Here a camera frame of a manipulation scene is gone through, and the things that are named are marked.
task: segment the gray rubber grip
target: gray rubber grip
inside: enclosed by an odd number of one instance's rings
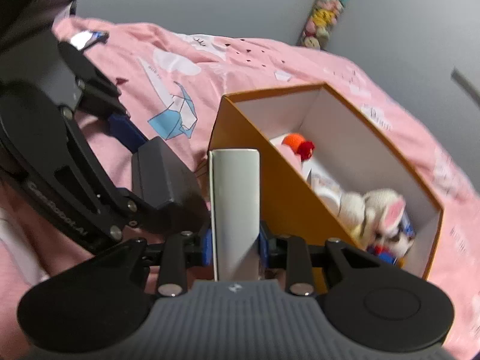
[[[453,357],[440,345],[403,354],[360,346],[330,325],[314,299],[283,292],[277,280],[238,283],[197,280],[189,293],[157,301],[145,323],[117,345],[81,355],[33,349],[25,359],[453,360]]]

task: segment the logo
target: logo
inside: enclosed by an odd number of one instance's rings
[[[361,111],[363,114],[368,117],[373,123],[375,123],[378,127],[383,128],[384,130],[391,131],[392,125],[385,117],[385,113],[383,109],[379,107],[372,107],[368,104],[364,104],[361,106]]]
[[[83,227],[78,227],[77,223],[68,218],[66,214],[57,207],[57,205],[52,202],[48,197],[46,197],[41,191],[38,190],[37,185],[33,183],[32,181],[27,181],[26,183],[28,189],[30,189],[35,196],[37,196],[46,206],[48,206],[58,217],[60,217],[68,226],[70,226],[72,229],[74,229],[77,233],[79,233],[81,236],[85,236],[88,234],[86,230],[83,229]]]
[[[229,286],[229,290],[232,291],[234,294],[242,290],[242,286],[238,283],[232,284]]]

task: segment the gray wall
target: gray wall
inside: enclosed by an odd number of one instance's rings
[[[358,64],[420,119],[480,190],[480,0],[350,0],[327,50]]]
[[[294,44],[314,0],[79,0],[80,16],[156,23],[171,31]]]

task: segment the pink ears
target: pink ears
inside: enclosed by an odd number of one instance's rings
[[[405,205],[405,199],[403,196],[399,196],[385,207],[378,225],[378,231],[381,234],[386,237],[393,237],[398,232],[397,226],[402,219]]]

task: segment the stuffed toy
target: stuffed toy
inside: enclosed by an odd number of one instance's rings
[[[385,249],[393,254],[393,256],[402,258],[412,247],[413,239],[405,233],[399,231],[396,236],[392,238],[385,238],[382,244]]]
[[[365,228],[362,238],[374,237],[375,232],[391,238],[398,232],[398,225],[405,210],[405,199],[394,190],[384,189],[366,193]]]
[[[348,0],[316,0],[298,43],[323,49]]]
[[[365,200],[356,192],[345,192],[340,198],[338,221],[354,237],[360,240],[365,220]]]
[[[395,237],[404,210],[405,200],[394,190],[375,190],[364,196],[347,192],[340,199],[338,221],[366,248],[377,238]]]

